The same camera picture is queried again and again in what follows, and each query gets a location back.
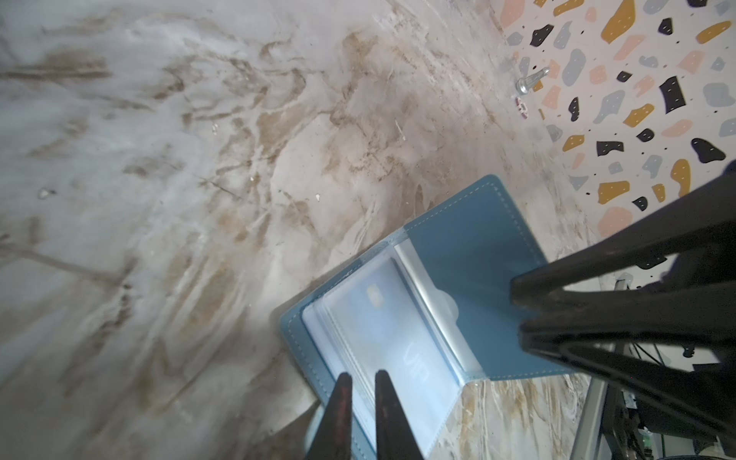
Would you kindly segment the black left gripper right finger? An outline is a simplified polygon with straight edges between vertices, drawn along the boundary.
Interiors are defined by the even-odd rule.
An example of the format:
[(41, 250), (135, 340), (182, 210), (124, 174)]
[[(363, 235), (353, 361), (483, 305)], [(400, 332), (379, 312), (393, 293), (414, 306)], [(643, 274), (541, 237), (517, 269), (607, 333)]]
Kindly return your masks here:
[(377, 458), (422, 460), (421, 450), (388, 372), (379, 370), (375, 383)]

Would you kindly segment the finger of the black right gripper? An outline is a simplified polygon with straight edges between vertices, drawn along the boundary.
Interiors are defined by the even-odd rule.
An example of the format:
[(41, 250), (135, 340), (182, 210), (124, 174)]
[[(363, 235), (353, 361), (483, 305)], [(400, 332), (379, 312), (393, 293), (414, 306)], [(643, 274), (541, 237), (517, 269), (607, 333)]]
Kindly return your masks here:
[(734, 201), (735, 174), (727, 172), (601, 243), (517, 276), (510, 284), (511, 301), (539, 312), (628, 300), (643, 305), (667, 299), (679, 305), (693, 299), (728, 301), (735, 295), (733, 279), (685, 287), (667, 285), (665, 293), (656, 293), (649, 300), (642, 300), (635, 292), (566, 292), (565, 287), (652, 262), (660, 256), (683, 256), (689, 250), (726, 245), (735, 238)]
[[(605, 348), (607, 344), (627, 346), (638, 341), (708, 348), (720, 366), (716, 370), (683, 371)], [(519, 326), (519, 345), (528, 354), (626, 390), (682, 425), (724, 443), (735, 441), (734, 329), (706, 335), (644, 333), (638, 338), (634, 333), (565, 333), (526, 321)]]

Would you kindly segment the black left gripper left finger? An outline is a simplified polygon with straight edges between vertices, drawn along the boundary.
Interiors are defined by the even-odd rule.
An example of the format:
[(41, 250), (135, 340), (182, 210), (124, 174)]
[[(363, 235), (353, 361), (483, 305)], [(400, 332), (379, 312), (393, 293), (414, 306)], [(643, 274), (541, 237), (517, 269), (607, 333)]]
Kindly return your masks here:
[(352, 377), (341, 373), (307, 451), (307, 460), (344, 460), (352, 457)]

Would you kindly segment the blue VIP card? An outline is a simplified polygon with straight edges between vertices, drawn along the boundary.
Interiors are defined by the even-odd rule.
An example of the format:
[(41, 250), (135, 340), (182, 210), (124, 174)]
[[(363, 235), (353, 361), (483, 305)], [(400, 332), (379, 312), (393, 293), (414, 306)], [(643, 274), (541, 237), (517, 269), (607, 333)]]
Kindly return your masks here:
[(321, 297), (315, 313), (333, 347), (332, 370), (353, 378), (354, 414), (369, 443), (377, 443), (375, 377), (383, 370), (428, 455), (460, 385), (399, 262), (362, 266)]

